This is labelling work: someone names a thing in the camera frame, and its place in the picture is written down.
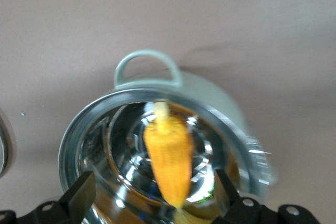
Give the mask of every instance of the stainless steel bowl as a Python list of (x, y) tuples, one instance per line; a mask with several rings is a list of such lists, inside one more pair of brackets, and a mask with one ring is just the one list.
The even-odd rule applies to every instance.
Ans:
[(86, 170), (96, 175), (97, 197), (86, 223), (174, 222), (175, 209), (158, 190), (142, 138), (144, 127), (155, 117), (153, 102), (159, 99), (169, 101), (172, 113), (185, 120), (194, 139), (187, 212), (204, 219), (219, 213), (212, 193), (215, 168), (226, 169), (241, 193), (264, 196), (270, 173), (255, 138), (206, 103), (171, 90), (127, 89), (84, 108), (62, 140), (59, 172), (63, 190)]

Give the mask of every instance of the toy corn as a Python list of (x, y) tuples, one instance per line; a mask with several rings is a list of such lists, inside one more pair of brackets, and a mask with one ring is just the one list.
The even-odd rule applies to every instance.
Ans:
[(144, 131), (144, 142), (163, 198), (182, 208), (192, 174), (193, 140), (185, 123), (169, 115), (166, 102), (154, 104), (156, 118)]

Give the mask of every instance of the metal pot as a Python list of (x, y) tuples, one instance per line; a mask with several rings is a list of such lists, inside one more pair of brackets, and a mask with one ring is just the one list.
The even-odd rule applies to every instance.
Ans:
[[(125, 80), (126, 65), (141, 56), (156, 57), (168, 69)], [(95, 172), (97, 196), (86, 223), (174, 223), (175, 209), (160, 194), (142, 138), (155, 118), (153, 102), (161, 99), (193, 135), (188, 214), (207, 220), (219, 214), (213, 197), (215, 168), (225, 169), (240, 193), (264, 197), (271, 179), (265, 153), (247, 136), (243, 114), (221, 88), (180, 71), (155, 50), (126, 56), (115, 71), (114, 87), (73, 119), (59, 150), (63, 191), (84, 171)]]

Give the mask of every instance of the beige tabletop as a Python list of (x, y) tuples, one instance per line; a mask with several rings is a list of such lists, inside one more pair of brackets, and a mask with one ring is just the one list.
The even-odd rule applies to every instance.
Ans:
[[(278, 171), (267, 206), (336, 219), (336, 0), (0, 0), (0, 209), (62, 194), (62, 136), (113, 89), (128, 53), (154, 48), (226, 90)], [(135, 61), (128, 75), (156, 68)]]

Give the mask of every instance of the pot handle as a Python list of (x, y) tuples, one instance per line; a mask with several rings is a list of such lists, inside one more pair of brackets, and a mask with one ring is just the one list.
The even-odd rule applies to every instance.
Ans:
[[(171, 80), (164, 80), (164, 79), (137, 79), (137, 80), (125, 80), (124, 77), (124, 71), (125, 67), (128, 64), (128, 62), (136, 57), (141, 56), (152, 56), (163, 63), (165, 63), (169, 69), (169, 72), (172, 76)], [(121, 60), (121, 62), (118, 64), (117, 68), (115, 69), (114, 73), (114, 88), (116, 90), (120, 89), (127, 89), (127, 88), (135, 88), (135, 87), (143, 87), (143, 86), (165, 86), (170, 88), (181, 88), (182, 87), (182, 77), (181, 73), (179, 71), (178, 66), (176, 63), (166, 54), (152, 50), (152, 49), (144, 49), (135, 51), (129, 55), (127, 55), (125, 58)]]

